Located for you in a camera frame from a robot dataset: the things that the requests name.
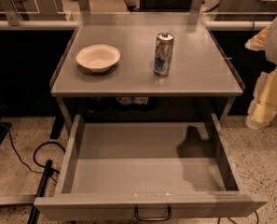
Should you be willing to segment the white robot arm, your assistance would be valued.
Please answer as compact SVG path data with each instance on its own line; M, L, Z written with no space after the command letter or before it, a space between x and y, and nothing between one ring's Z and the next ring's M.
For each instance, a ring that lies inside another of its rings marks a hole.
M277 17L270 26L249 39L245 47L254 51L264 50L266 59L276 65L270 73L260 74L247 111L246 125L257 130L269 126L277 116Z

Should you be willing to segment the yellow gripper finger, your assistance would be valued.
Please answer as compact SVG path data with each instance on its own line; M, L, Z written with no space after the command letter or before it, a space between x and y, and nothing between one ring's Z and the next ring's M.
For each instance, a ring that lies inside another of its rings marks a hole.
M245 123L258 130L269 126L277 116L277 67L270 73L260 74L253 96Z
M264 50L269 29L270 27L266 27L263 30L261 30L258 34L254 35L245 43L245 47L253 51Z

